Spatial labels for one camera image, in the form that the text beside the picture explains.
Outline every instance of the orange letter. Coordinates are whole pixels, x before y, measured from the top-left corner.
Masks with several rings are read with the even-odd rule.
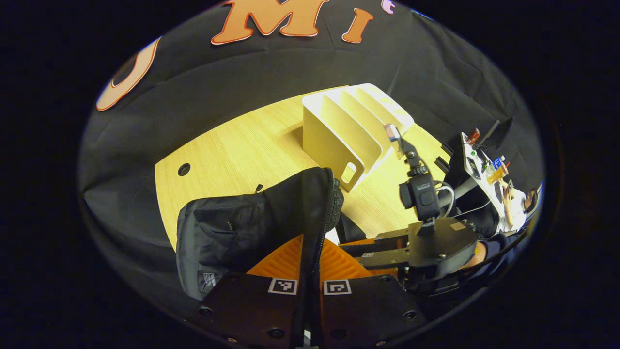
[[[142,51],[136,56],[136,61],[133,64],[131,73],[118,84],[114,84],[114,78],[110,80],[110,84],[105,87],[105,90],[99,96],[95,107],[98,111],[102,112],[106,109],[110,109],[120,99],[129,93],[134,86],[136,86],[142,77],[151,67],[151,63],[155,58],[155,51],[157,50],[157,43],[161,37],[151,42],[150,45],[144,47]]]
[[[247,19],[252,20],[263,35],[269,35],[288,16],[288,24],[280,29],[287,36],[313,37],[319,33],[316,19],[323,2],[329,0],[230,0],[232,4],[222,32],[211,39],[213,45],[244,40],[254,31],[247,27]]]
[[[351,23],[351,27],[349,27],[349,31],[342,34],[342,40],[351,43],[360,43],[361,33],[366,29],[366,24],[373,20],[374,17],[362,9],[355,8],[353,11],[355,12],[355,18],[353,19],[353,23]]]

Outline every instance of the white shirt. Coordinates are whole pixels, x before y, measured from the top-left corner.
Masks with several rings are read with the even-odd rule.
[[[525,224],[525,193],[515,189],[515,197],[510,201],[510,217],[514,225],[510,227],[506,216],[500,218],[495,233],[519,230]]]

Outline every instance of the cup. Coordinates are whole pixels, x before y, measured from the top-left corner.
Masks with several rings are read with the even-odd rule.
[[[497,170],[495,170],[495,172],[493,172],[493,174],[487,179],[489,181],[489,185],[506,177],[507,174],[508,174],[508,169],[506,168],[506,165],[502,163],[502,165],[499,166]]]

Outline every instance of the keyboard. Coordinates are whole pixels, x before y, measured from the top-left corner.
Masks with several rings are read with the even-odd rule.
[[[499,182],[495,182],[495,196],[497,196],[497,199],[502,202],[503,201],[503,196],[502,196],[502,186],[500,185]]]

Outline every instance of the water bottle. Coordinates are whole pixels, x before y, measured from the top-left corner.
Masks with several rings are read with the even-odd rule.
[[[502,163],[506,160],[506,158],[502,155],[493,161],[493,167],[497,170],[500,168]]]

